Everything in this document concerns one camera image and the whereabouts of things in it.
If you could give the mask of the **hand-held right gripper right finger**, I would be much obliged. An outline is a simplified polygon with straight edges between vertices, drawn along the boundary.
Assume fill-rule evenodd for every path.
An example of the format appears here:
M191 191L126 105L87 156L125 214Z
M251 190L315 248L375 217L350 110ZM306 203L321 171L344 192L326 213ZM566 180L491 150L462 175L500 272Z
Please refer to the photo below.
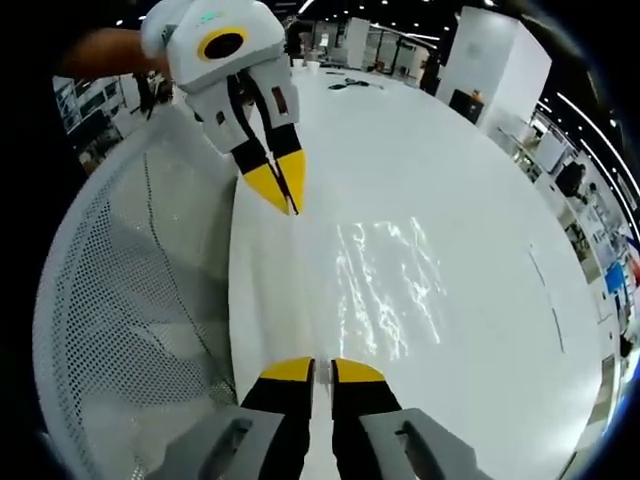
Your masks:
M486 479L475 450L418 408L403 408L373 367L336 358L332 451L342 479Z

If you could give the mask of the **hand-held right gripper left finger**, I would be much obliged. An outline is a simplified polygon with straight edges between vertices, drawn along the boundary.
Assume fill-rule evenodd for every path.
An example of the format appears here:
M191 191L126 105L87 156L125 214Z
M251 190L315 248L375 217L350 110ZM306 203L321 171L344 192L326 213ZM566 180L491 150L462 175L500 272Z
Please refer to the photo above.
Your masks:
M172 441L166 479L298 479L310 447L315 361L263 371L242 403L199 421Z

